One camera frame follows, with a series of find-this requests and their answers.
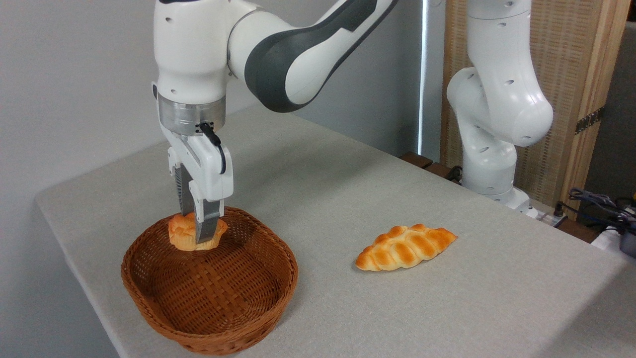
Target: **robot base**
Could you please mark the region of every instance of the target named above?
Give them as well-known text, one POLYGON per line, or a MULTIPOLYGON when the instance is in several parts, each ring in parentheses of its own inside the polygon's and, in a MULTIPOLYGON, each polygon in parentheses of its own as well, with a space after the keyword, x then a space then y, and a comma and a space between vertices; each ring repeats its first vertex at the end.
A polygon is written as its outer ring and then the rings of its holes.
POLYGON ((524 193, 520 189, 513 187, 509 191, 498 195, 484 195, 500 204, 506 205, 518 213, 526 214, 529 217, 537 218, 539 212, 531 207, 530 198, 528 194, 524 193))

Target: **braided bread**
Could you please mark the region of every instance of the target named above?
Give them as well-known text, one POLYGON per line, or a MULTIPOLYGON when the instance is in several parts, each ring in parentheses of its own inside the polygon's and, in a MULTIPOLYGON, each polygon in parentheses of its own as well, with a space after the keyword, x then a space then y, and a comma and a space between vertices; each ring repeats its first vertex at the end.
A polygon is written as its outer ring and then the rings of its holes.
POLYGON ((365 271, 412 268, 446 250, 455 239, 457 236, 443 227, 430 229, 422 224, 394 226, 358 255, 356 266, 365 271))

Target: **wooden block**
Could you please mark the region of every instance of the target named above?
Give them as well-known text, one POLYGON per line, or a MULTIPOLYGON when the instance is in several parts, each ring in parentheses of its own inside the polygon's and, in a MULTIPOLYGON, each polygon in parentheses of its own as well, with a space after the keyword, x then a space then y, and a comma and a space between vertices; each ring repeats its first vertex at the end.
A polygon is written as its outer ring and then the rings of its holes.
POLYGON ((433 163, 430 166, 425 168, 426 171, 430 171, 431 173, 441 176, 442 178, 446 178, 446 175, 450 173, 450 168, 447 166, 443 166, 440 163, 433 163))
POLYGON ((413 153, 413 152, 405 153, 404 155, 400 157, 400 159, 402 159, 405 162, 409 162, 413 164, 414 166, 418 166, 422 169, 428 167, 429 165, 433 163, 433 161, 428 159, 427 157, 422 157, 421 155, 413 153))
POLYGON ((568 233, 575 238, 579 238, 587 243, 592 243, 594 239, 598 236, 599 232, 590 229, 584 225, 579 224, 576 221, 572 221, 569 218, 566 218, 557 229, 563 231, 564 233, 568 233))

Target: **metal hinge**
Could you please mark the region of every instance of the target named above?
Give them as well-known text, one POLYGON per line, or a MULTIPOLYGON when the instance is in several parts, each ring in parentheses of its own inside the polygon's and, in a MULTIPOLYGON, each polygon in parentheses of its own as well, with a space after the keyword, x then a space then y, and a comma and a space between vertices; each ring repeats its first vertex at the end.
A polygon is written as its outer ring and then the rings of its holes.
POLYGON ((605 112, 605 106, 595 110, 594 112, 588 114, 587 116, 580 119, 576 122, 576 132, 575 134, 579 134, 590 127, 592 124, 598 122, 601 118, 603 118, 603 113, 605 112))

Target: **bread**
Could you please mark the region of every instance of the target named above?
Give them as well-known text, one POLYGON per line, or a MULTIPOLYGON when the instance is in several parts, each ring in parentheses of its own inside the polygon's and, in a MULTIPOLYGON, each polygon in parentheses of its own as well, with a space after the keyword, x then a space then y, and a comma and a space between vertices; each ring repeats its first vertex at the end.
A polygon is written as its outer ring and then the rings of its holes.
POLYGON ((228 229, 228 224, 219 219, 216 224, 216 231, 211 240, 197 244, 197 227, 195 225, 195 214, 189 213, 186 216, 175 214, 168 222, 168 236, 170 243, 182 251, 210 250, 219 246, 221 235, 228 229))
POLYGON ((356 266, 365 271, 412 268, 446 250, 455 239, 457 236, 443 227, 430 229, 422 224, 395 226, 388 233, 378 236, 373 245, 358 255, 356 266))

